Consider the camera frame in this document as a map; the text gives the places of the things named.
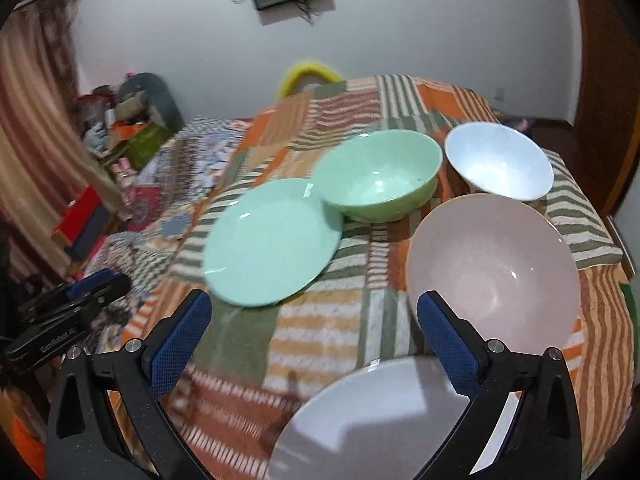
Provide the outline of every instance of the blue gripper pad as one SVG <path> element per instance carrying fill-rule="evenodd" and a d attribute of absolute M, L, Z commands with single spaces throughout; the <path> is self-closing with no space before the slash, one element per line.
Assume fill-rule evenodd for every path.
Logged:
<path fill-rule="evenodd" d="M 480 368 L 471 350 L 429 292 L 418 299 L 417 314 L 418 324 L 429 339 L 455 391 L 473 399 L 480 387 Z"/>
<path fill-rule="evenodd" d="M 69 285 L 68 289 L 66 290 L 66 296 L 69 298 L 69 301 L 79 300 L 86 293 L 91 292 L 98 285 L 101 285 L 104 282 L 108 282 L 114 276 L 115 274 L 112 270 L 99 270 L 98 272 L 92 274 L 91 276 L 88 276 L 84 280 L 80 280 L 79 282 L 75 282 Z"/>
<path fill-rule="evenodd" d="M 209 295 L 192 290 L 171 317 L 160 320 L 146 338 L 143 370 L 155 400 L 174 389 L 211 321 Z"/>

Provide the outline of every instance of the white wall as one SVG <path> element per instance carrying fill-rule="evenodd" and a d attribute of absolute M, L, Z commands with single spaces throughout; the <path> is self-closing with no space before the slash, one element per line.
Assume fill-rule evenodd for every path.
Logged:
<path fill-rule="evenodd" d="M 186 120 L 254 115 L 294 63 L 345 78 L 405 73 L 472 88 L 515 114 L 572 118 L 580 63 L 572 0 L 319 0 L 311 27 L 288 4 L 82 0 L 74 23 L 81 90 L 125 72 L 165 78 Z"/>

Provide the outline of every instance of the curtain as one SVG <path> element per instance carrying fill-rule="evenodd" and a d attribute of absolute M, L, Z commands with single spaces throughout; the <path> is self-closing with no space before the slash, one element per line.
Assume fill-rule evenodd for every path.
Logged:
<path fill-rule="evenodd" d="M 0 30 L 0 218 L 13 228 L 18 278 L 63 278 L 69 258 L 49 236 L 85 186 L 94 186 L 107 208 L 124 210 L 70 114 L 76 76 L 64 5 L 39 0 Z"/>

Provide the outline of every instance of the metal screw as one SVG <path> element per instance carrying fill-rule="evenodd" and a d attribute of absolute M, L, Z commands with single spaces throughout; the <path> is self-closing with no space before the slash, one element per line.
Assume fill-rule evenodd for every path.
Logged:
<path fill-rule="evenodd" d="M 548 351 L 549 351 L 549 355 L 553 360 L 559 361 L 562 359 L 562 352 L 559 351 L 557 348 L 550 348 Z"/>
<path fill-rule="evenodd" d="M 79 346 L 74 346 L 71 350 L 69 350 L 69 352 L 66 353 L 66 356 L 69 359 L 75 359 L 76 357 L 79 357 L 81 353 L 82 349 Z"/>
<path fill-rule="evenodd" d="M 489 339 L 486 345 L 494 354 L 499 354 L 500 352 L 504 351 L 504 343 L 498 339 Z"/>
<path fill-rule="evenodd" d="M 140 350 L 141 346 L 142 346 L 142 341 L 140 341 L 140 339 L 129 339 L 127 343 L 124 345 L 124 349 L 127 352 L 137 352 L 138 350 Z"/>

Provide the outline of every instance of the pink bowl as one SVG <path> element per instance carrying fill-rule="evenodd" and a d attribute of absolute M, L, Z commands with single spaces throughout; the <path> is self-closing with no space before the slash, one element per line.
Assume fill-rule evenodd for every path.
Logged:
<path fill-rule="evenodd" d="M 574 260 L 539 213 L 497 195 L 449 200 L 422 220 L 406 263 L 412 310 L 436 290 L 484 339 L 511 351 L 563 348 L 580 307 Z"/>

